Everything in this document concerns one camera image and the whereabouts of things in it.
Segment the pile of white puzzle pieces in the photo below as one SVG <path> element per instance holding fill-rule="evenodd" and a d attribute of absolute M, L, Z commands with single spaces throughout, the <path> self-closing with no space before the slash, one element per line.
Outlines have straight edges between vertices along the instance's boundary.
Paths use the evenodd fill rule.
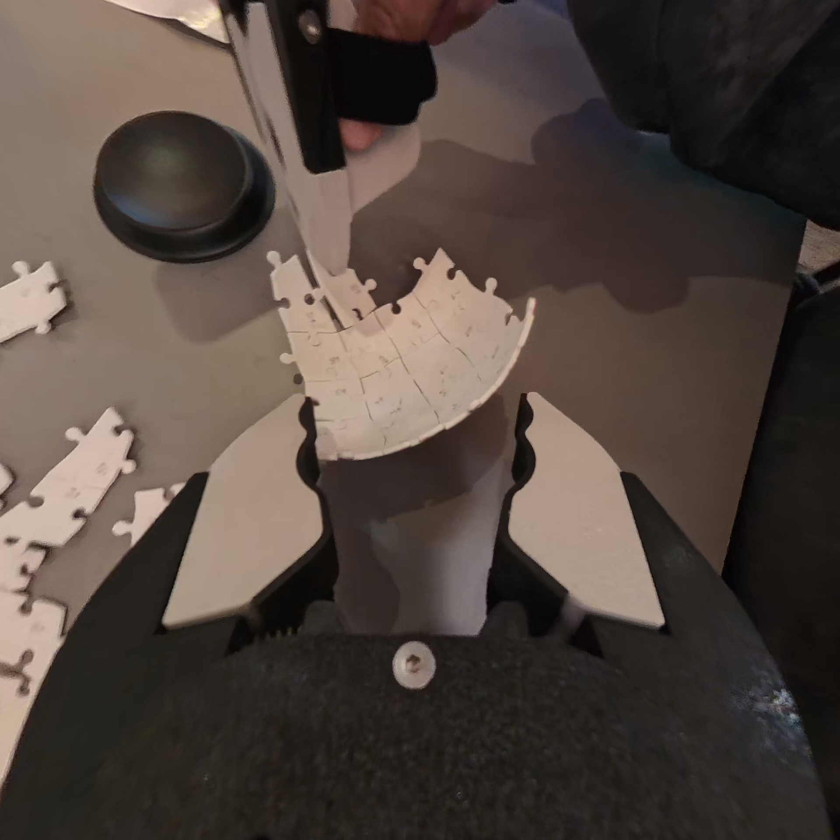
<path fill-rule="evenodd" d="M 25 709 L 63 638 L 65 608 L 29 602 L 29 586 L 49 550 L 64 547 L 86 524 L 115 481 L 132 473 L 133 432 L 114 407 L 87 430 L 71 427 L 74 445 L 20 501 L 2 514 L 2 721 Z"/>

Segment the single white puzzle piece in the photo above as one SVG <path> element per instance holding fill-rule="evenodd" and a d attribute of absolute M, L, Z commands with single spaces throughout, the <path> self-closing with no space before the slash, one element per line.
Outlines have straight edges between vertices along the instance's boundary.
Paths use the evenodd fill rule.
<path fill-rule="evenodd" d="M 322 290 L 322 299 L 330 305 L 341 329 L 353 327 L 375 311 L 376 303 L 371 296 L 376 288 L 374 280 L 360 281 L 351 268 L 333 276 L 310 250 L 307 250 L 307 258 L 313 278 Z"/>

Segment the assembled curved puzzle ball section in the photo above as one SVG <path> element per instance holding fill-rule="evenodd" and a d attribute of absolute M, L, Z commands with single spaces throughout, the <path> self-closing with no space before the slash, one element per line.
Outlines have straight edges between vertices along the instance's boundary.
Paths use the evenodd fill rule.
<path fill-rule="evenodd" d="M 341 329 L 298 256 L 266 255 L 293 364 L 313 404 L 321 461 L 366 460 L 417 446 L 496 394 L 529 339 L 537 302 L 519 317 L 497 280 L 475 286 L 439 248 L 415 258 L 404 297 Z"/>

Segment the black round puzzle stand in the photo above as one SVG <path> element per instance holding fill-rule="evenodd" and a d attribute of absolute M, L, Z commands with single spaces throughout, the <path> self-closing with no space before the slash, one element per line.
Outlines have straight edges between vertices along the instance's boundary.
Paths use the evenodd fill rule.
<path fill-rule="evenodd" d="M 104 141 L 92 196 L 106 229 L 133 252 L 201 264 L 252 242 L 277 194 L 266 159 L 245 136 L 191 112 L 159 111 Z"/>

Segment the joined white puzzle strip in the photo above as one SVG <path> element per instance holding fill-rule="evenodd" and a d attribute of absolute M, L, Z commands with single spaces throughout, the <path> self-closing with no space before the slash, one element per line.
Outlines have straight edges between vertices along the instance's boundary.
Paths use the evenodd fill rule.
<path fill-rule="evenodd" d="M 48 333 L 53 319 L 68 306 L 67 294 L 51 261 L 33 268 L 17 260 L 12 271 L 15 279 L 1 287 L 1 343 L 29 331 Z"/>

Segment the person's dark trousers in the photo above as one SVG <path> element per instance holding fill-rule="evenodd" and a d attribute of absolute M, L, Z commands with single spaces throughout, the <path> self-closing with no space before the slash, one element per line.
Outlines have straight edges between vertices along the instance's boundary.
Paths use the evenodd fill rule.
<path fill-rule="evenodd" d="M 837 721 L 837 280 L 785 316 L 722 574 L 802 715 Z"/>

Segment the person's right hand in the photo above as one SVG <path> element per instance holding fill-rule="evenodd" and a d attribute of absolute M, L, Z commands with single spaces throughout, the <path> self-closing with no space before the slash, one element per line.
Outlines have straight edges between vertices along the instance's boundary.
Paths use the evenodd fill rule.
<path fill-rule="evenodd" d="M 363 152 L 385 128 L 413 123 L 437 91 L 433 46 L 467 29 L 494 1 L 363 1 L 351 32 L 333 30 L 329 58 L 339 130 Z"/>

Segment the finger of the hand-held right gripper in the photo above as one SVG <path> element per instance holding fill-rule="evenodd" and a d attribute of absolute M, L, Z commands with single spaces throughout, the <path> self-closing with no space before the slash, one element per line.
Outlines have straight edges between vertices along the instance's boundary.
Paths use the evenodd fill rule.
<path fill-rule="evenodd" d="M 224 2 L 228 42 L 281 196 L 307 249 L 335 276 L 350 257 L 353 212 L 345 156 L 343 167 L 324 174 L 309 172 L 303 163 L 266 2 Z"/>

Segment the white paper instruction sheet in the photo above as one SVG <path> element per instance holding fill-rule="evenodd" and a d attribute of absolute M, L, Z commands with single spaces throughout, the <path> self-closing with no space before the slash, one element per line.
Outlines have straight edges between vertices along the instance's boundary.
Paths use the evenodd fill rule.
<path fill-rule="evenodd" d="M 147 18 L 178 24 L 219 44 L 228 44 L 222 10 L 216 1 L 108 1 Z"/>

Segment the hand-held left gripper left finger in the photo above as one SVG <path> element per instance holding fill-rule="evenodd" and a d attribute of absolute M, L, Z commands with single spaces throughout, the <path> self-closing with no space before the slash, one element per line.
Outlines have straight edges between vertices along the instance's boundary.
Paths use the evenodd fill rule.
<path fill-rule="evenodd" d="M 332 598 L 338 558 L 312 403 L 294 394 L 210 466 L 162 622 L 181 629 L 226 617 L 266 633 L 299 628 Z"/>

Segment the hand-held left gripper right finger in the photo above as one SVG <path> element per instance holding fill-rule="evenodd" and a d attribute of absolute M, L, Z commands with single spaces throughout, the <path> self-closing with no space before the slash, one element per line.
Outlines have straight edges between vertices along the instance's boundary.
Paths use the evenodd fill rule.
<path fill-rule="evenodd" d="M 489 609 L 519 604 L 529 633 L 572 639 L 588 619 L 666 624 L 623 472 L 537 392 L 520 397 L 512 486 L 489 571 Z"/>

